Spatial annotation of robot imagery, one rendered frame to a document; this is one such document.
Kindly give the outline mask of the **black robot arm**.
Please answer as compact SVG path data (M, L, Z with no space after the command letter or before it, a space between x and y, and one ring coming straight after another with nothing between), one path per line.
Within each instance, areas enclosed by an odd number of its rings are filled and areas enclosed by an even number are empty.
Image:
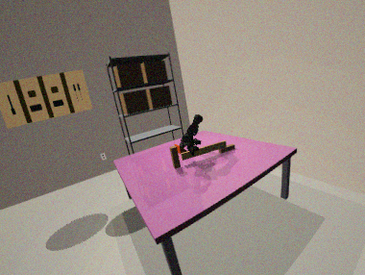
M184 134L184 136L182 136L181 139L181 143L180 143L180 147L184 148L184 144L187 142L190 142L193 139L193 136L195 137L198 133L198 128L200 122L203 121L203 117L199 114L195 114L194 119L193 119L193 123L190 124L190 126L188 127L186 134ZM192 133L193 132L193 133ZM194 135L195 134L195 135ZM194 143L197 146L197 144L201 144L201 141L194 138Z

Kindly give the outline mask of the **long tan wooden rail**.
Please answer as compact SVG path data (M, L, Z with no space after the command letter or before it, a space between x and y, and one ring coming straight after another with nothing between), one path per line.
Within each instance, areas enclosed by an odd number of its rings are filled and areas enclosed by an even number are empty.
M184 160L187 160L187 159L190 159L190 158L194 158L194 157L197 157L197 156L200 156L200 155L203 155L203 154L212 152L212 151L219 150L220 149L220 146L223 146L223 145L225 145L225 147L226 147L226 141L225 140L224 141L217 142L217 143L214 143L214 144L211 144L211 145L208 145L208 146L201 147L201 148L199 148L198 151L195 151L194 152L194 156L193 157L192 157L190 151L181 153L182 160L184 161Z

